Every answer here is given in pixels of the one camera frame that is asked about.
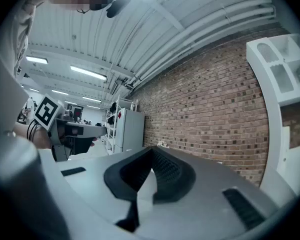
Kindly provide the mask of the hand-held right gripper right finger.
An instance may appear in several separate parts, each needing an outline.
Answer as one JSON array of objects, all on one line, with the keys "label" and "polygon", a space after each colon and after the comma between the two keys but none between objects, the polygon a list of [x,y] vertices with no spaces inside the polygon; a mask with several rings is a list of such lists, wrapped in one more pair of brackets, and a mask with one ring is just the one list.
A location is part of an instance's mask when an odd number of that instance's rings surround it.
[{"label": "hand-held right gripper right finger", "polygon": [[158,205],[179,201],[194,186],[196,181],[194,168],[159,147],[153,147],[151,153],[151,168],[155,174],[157,185],[153,203]]}]

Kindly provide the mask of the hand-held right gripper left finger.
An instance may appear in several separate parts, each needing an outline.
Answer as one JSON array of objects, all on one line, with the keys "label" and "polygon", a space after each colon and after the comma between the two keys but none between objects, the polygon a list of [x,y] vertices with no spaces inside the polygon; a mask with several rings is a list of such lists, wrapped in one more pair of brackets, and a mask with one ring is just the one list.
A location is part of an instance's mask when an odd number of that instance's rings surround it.
[{"label": "hand-held right gripper left finger", "polygon": [[134,232],[140,225],[137,195],[150,174],[152,164],[152,148],[147,147],[111,165],[103,174],[104,183],[112,194],[130,203],[126,217],[115,223],[128,232]]}]

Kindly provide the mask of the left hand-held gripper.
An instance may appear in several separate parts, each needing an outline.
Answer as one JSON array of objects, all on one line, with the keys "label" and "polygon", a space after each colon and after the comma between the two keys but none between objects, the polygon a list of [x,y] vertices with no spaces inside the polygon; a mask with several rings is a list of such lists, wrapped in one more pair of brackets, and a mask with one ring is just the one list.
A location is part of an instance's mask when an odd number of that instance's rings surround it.
[{"label": "left hand-held gripper", "polygon": [[101,137],[107,133],[104,126],[73,123],[71,114],[70,110],[66,110],[48,94],[43,97],[34,114],[36,122],[47,131],[56,162],[65,162],[71,155],[71,148],[64,145],[65,137],[60,139],[59,129],[63,130],[66,137]]}]

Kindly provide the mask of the person's left hand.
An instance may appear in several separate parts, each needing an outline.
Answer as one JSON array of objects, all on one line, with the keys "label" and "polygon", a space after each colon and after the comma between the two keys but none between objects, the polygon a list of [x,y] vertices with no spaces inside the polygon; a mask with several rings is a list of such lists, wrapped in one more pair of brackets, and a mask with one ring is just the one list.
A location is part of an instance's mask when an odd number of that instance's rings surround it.
[{"label": "person's left hand", "polygon": [[[65,129],[63,127],[59,127],[58,130],[58,138],[60,141],[64,141],[66,136],[70,135],[69,133],[65,134]],[[37,149],[52,149],[52,143],[48,132],[42,126],[38,127],[32,137],[32,142],[36,146]]]}]

